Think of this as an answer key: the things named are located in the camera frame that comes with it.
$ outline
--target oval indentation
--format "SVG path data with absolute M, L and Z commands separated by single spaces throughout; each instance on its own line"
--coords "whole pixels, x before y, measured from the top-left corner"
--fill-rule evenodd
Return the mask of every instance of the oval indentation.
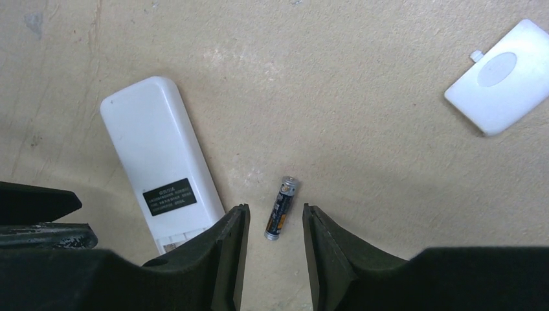
M 517 64 L 517 55 L 505 52 L 492 58 L 478 73 L 478 84 L 481 87 L 495 86 L 513 71 Z

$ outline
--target concrete floor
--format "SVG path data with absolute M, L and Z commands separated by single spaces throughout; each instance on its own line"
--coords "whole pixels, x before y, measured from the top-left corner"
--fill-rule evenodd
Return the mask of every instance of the concrete floor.
M 549 104 L 479 136 L 443 99 L 542 0 L 0 1 L 0 179 L 68 189 L 110 248 L 157 256 L 98 114 L 151 75 L 182 93 L 226 209 L 252 221 L 243 310 L 312 310 L 301 206 L 403 258 L 549 245 Z M 281 176 L 303 181 L 278 242 Z

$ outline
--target black plastic part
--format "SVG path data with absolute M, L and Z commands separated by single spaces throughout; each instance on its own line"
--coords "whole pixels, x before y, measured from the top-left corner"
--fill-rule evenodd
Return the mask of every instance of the black plastic part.
M 97 236 L 88 224 L 0 225 L 0 249 L 94 248 Z
M 549 248 L 430 248 L 409 262 L 305 204 L 315 311 L 549 310 Z
M 53 222 L 81 207 L 71 191 L 0 181 L 0 225 Z
M 0 251 L 0 310 L 239 310 L 249 221 L 235 207 L 142 268 L 104 249 Z

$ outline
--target aa battery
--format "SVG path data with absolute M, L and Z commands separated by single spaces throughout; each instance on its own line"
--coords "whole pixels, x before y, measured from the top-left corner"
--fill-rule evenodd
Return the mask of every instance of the aa battery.
M 278 191 L 278 196 L 276 196 L 273 211 L 265 229 L 265 238 L 273 241 L 278 240 L 280 230 L 284 225 L 284 220 L 286 220 L 286 215 L 290 210 L 298 186 L 299 181 L 297 179 L 291 176 L 284 176 L 282 178 L 282 185 Z

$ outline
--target label on remote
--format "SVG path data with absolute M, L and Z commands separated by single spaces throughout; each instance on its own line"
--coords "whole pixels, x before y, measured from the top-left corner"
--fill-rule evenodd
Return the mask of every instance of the label on remote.
M 143 193 L 153 216 L 196 203 L 188 178 Z

